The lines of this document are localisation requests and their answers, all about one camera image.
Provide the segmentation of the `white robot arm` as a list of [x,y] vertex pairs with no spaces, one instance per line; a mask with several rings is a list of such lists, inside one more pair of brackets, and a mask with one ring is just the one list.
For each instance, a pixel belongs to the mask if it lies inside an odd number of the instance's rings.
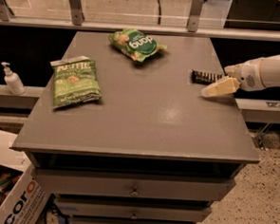
[[226,72],[224,76],[201,90],[203,97],[233,94],[238,88],[251,92],[268,87],[280,87],[280,54],[229,65],[224,70]]

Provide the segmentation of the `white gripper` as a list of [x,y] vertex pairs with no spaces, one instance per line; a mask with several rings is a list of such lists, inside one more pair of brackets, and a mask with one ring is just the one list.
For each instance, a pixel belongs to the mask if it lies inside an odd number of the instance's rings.
[[206,85],[201,90],[201,95],[212,98],[233,94],[240,87],[244,91],[263,90],[265,86],[260,78],[261,62],[261,59],[255,58],[246,63],[226,66],[224,71],[229,77],[224,76],[217,82]]

